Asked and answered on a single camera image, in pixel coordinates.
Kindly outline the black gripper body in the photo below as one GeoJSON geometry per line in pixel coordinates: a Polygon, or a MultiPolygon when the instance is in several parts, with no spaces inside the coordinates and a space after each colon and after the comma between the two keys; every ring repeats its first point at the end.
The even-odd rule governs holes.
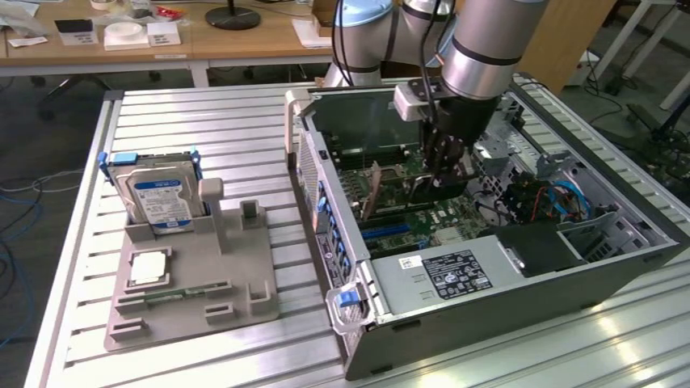
{"type": "Polygon", "coordinates": [[[437,108],[435,127],[463,142],[477,142],[486,131],[499,104],[499,97],[470,99],[462,96],[442,99],[437,108]]]}

